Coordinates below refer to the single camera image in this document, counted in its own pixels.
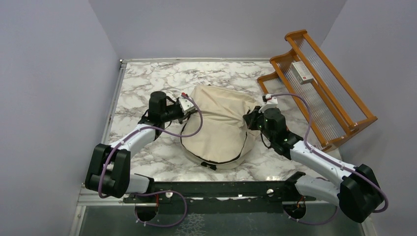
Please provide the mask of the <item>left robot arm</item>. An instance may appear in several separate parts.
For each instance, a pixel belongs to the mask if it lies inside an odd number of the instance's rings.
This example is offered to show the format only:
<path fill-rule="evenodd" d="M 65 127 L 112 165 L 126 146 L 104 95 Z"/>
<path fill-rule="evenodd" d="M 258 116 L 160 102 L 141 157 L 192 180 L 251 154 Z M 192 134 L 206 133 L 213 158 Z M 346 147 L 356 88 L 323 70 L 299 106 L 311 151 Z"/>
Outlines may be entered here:
<path fill-rule="evenodd" d="M 175 134 L 165 128 L 167 122 L 183 122 L 194 113 L 202 115 L 199 106 L 186 93 L 173 100 L 162 91 L 152 92 L 149 108 L 132 131 L 111 144 L 98 144 L 94 147 L 84 181 L 85 188 L 97 192 L 102 199 L 136 194 L 143 202 L 152 200 L 154 180 L 144 175 L 131 174 L 131 157 L 154 142 L 162 133 L 179 138 L 198 134 L 203 126 L 202 119 L 197 130 L 191 134 Z"/>

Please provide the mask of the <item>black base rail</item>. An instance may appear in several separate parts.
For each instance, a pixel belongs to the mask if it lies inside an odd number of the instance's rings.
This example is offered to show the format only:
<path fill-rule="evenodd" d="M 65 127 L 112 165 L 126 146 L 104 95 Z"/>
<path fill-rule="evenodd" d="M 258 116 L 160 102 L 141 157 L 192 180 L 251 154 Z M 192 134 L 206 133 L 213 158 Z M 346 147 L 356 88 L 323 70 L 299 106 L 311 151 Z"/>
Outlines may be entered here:
<path fill-rule="evenodd" d="M 215 181 L 155 182 L 150 193 L 139 197 L 133 193 L 125 204 L 161 214 L 189 213 L 282 213 L 283 204 L 296 205 L 301 195 L 290 181 Z"/>

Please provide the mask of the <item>small white red box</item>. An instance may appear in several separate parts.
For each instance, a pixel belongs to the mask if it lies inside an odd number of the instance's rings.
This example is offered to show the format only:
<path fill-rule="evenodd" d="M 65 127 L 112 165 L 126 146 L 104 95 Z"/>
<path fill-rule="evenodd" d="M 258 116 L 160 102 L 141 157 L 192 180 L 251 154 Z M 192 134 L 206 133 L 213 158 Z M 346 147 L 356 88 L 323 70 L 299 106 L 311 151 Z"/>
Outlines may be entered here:
<path fill-rule="evenodd" d="M 302 61 L 292 62 L 290 69 L 301 85 L 314 81 L 314 76 Z"/>

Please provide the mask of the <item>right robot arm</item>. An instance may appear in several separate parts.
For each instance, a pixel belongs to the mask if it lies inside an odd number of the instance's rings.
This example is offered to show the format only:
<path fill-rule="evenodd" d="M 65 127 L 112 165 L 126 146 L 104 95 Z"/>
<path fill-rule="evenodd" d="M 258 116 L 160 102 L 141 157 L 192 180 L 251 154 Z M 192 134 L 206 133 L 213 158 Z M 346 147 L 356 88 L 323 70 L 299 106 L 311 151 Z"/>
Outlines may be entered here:
<path fill-rule="evenodd" d="M 287 128 L 285 117 L 278 108 L 260 112 L 257 106 L 243 115 L 243 119 L 248 129 L 260 131 L 261 136 L 270 142 L 268 148 L 323 177 L 317 179 L 300 174 L 284 186 L 284 195 L 288 199 L 309 196 L 326 201 L 358 223 L 372 213 L 387 209 L 387 196 L 369 166 L 345 163 L 314 148 L 306 139 Z"/>

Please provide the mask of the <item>cream canvas backpack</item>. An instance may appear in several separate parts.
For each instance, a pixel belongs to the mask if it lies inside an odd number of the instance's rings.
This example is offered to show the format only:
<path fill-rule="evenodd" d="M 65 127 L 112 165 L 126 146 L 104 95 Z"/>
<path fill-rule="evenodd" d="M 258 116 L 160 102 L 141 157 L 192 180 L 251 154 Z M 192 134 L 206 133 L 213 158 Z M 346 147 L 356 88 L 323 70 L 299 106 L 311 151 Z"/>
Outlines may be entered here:
<path fill-rule="evenodd" d="M 243 119 L 258 101 L 243 92 L 203 85 L 193 89 L 191 98 L 201 113 L 192 114 L 180 132 L 185 157 L 214 171 L 239 166 L 260 135 Z"/>

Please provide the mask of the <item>wooden rack with clear slats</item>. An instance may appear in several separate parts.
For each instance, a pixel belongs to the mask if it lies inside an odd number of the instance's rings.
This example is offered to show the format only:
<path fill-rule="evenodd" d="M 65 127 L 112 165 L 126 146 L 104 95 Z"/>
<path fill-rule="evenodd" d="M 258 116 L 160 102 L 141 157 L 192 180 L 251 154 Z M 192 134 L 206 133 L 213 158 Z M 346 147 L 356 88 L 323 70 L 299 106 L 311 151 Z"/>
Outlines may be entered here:
<path fill-rule="evenodd" d="M 257 79 L 263 93 L 272 93 L 270 85 L 277 81 L 290 93 L 301 96 L 309 105 L 312 131 L 324 152 L 341 147 L 359 132 L 377 121 L 377 117 L 330 62 L 307 30 L 285 35 L 289 52 L 272 57 L 274 72 Z M 294 61 L 302 61 L 314 81 L 301 85 L 290 69 Z"/>

